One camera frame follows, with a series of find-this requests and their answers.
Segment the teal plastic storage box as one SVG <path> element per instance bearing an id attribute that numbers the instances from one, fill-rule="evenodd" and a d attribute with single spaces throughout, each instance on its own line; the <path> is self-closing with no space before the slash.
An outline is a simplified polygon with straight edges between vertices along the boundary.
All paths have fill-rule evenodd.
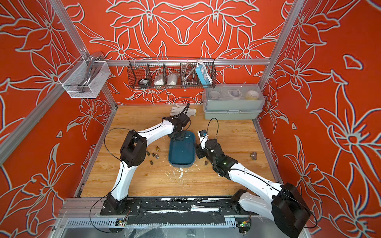
<path id="1" fill-rule="evenodd" d="M 191 131 L 185 133 L 180 141 L 170 140 L 168 161 L 175 168 L 189 168 L 195 162 L 195 134 Z"/>

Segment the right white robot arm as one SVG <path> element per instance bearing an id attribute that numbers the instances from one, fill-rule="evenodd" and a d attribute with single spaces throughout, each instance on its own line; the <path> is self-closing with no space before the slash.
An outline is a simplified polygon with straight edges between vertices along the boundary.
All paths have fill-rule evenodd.
<path id="1" fill-rule="evenodd" d="M 312 212 L 293 184 L 272 182 L 250 171 L 225 155 L 216 139 L 202 138 L 195 145 L 195 151 L 198 158 L 205 157 L 211 163 L 220 177 L 248 189 L 238 198 L 238 204 L 244 211 L 272 220 L 290 238 L 299 237 Z"/>

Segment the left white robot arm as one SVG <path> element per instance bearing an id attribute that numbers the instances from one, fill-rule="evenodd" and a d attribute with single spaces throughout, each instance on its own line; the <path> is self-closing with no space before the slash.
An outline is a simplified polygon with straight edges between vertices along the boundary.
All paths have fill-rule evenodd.
<path id="1" fill-rule="evenodd" d="M 146 158 L 147 147 L 162 137 L 185 139 L 190 118 L 185 113 L 163 117 L 162 122 L 143 131 L 129 130 L 120 149 L 120 169 L 113 189 L 107 194 L 101 215 L 120 215 L 126 211 L 129 188 L 138 166 Z"/>

